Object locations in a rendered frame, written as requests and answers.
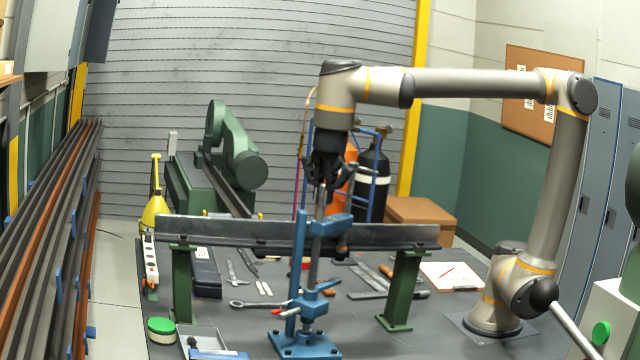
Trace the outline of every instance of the yellow funnel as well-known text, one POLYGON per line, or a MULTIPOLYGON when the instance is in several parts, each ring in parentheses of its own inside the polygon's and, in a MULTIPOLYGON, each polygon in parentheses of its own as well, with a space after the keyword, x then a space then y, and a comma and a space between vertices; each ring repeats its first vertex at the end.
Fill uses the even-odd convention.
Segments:
POLYGON ((160 180, 158 179, 158 159, 160 159, 160 154, 152 154, 151 157, 153 158, 156 186, 154 194, 144 208, 140 222, 144 226, 156 227, 156 214, 171 214, 171 211, 169 211, 167 203, 162 198, 162 188, 160 188, 160 180))

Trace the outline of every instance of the green wall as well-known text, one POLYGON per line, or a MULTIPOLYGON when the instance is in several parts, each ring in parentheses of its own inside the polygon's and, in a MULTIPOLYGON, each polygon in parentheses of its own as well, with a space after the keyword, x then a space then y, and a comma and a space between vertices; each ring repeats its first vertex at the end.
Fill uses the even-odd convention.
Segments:
MULTIPOLYGON (((56 124, 54 133, 54 149, 60 144, 62 132, 65 126, 64 105, 65 91, 58 94, 56 110, 56 124)), ((33 111, 29 116, 29 161, 27 162, 27 182, 35 180, 42 168, 51 156, 51 131, 53 126, 53 108, 55 101, 49 100, 46 104, 33 111)), ((20 121, 18 129, 18 202, 24 199, 24 133, 26 121, 20 121)))
POLYGON ((549 150, 482 116, 423 105, 411 196, 432 199, 489 248, 527 241, 549 150))

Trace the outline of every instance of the robotic arm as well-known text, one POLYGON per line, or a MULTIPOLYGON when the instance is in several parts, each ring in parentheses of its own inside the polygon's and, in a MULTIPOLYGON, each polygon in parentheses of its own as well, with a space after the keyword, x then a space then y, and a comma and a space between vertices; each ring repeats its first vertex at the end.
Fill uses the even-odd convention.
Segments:
POLYGON ((581 74, 547 68, 531 72, 402 67, 366 67, 358 61, 322 64, 314 125, 314 151, 303 166, 328 194, 348 178, 344 166, 347 131, 356 103, 408 109, 416 98, 535 99, 556 105, 553 146, 533 227, 525 244, 502 242, 492 257, 487 284, 465 324, 495 337, 519 332, 520 319, 535 318, 557 300, 551 279, 555 254, 578 175, 589 115, 598 104, 593 83, 581 74))

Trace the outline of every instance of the concrete floor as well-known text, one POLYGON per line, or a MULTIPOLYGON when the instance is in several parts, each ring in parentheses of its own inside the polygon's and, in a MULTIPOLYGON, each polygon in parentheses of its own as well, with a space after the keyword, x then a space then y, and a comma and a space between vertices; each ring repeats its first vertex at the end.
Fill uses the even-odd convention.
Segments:
MULTIPOLYGON (((149 359, 136 275, 136 237, 135 221, 98 219, 87 318, 97 336, 89 340, 88 359, 149 359)), ((489 259, 457 236, 453 247, 489 265, 489 259)))

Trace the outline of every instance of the workbench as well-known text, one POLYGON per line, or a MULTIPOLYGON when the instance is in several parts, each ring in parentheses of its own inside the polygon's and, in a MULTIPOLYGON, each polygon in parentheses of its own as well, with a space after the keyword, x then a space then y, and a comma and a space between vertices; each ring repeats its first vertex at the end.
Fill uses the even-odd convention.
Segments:
MULTIPOLYGON (((136 259, 138 284, 144 275, 141 262, 141 241, 136 239, 136 259)), ((367 252, 352 254, 358 261, 364 261, 373 269, 385 264, 393 268, 390 260, 392 252, 367 252)), ((168 244, 156 244, 156 256, 160 271, 160 285, 157 286, 158 302, 147 301, 141 296, 143 322, 152 316, 169 316, 172 307, 171 253, 168 244)), ((267 331, 284 330, 285 322, 271 315, 268 309, 233 309, 230 300, 244 302, 279 302, 286 300, 288 290, 289 258, 277 262, 258 261, 260 281, 266 281, 274 296, 261 296, 255 286, 257 280, 242 262, 235 248, 214 248, 214 257, 223 281, 222 299, 195 298, 193 313, 198 326, 215 326, 229 350, 244 351, 251 359, 279 360, 273 350, 267 331), (226 260, 231 259, 238 279, 250 281, 250 285, 232 287, 226 260)), ((476 260, 463 249, 443 249, 434 251, 433 256, 423 261, 465 261, 481 277, 487 275, 487 266, 476 260)), ((306 284, 303 271, 301 284, 306 284)), ((361 278, 345 266, 335 266, 329 259, 321 258, 319 279, 340 277, 342 284, 335 287, 336 297, 326 298, 330 302, 329 313, 320 317, 313 330, 324 330, 344 359, 447 359, 447 360, 562 360, 569 352, 571 339, 556 320, 547 313, 530 320, 539 335, 511 340, 499 344, 478 346, 464 335, 445 314, 470 310, 480 298, 480 292, 438 293, 425 279, 416 289, 428 289, 428 299, 414 300, 411 305, 409 322, 415 330, 406 333, 389 334, 383 330, 374 315, 384 311, 386 299, 352 301, 347 298, 351 292, 374 291, 361 278)), ((147 337, 150 360, 184 359, 180 345, 158 345, 147 337)))

